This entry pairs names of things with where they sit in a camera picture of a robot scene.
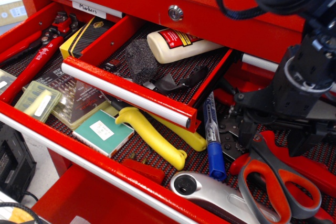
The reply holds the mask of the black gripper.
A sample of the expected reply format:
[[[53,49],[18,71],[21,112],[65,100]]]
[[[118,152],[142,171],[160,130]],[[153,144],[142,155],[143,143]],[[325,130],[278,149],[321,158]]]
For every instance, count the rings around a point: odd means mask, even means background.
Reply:
[[[289,47],[269,85],[234,96],[236,104],[246,114],[238,123],[239,145],[250,148],[258,123],[276,119],[335,122],[335,105],[320,99],[329,93],[334,82],[334,46],[301,44]],[[303,155],[317,146],[327,133],[325,124],[291,130],[287,138],[289,156]]]

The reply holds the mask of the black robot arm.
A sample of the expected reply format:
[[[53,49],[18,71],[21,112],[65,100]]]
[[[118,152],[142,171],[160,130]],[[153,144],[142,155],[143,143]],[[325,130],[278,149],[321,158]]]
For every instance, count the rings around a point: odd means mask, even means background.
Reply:
[[[239,138],[247,145],[257,123],[306,119],[307,131],[290,134],[289,153],[299,156],[327,134],[327,119],[318,118],[319,99],[335,83],[335,0],[255,0],[261,12],[303,17],[308,32],[290,46],[269,86],[235,95],[244,110]]]

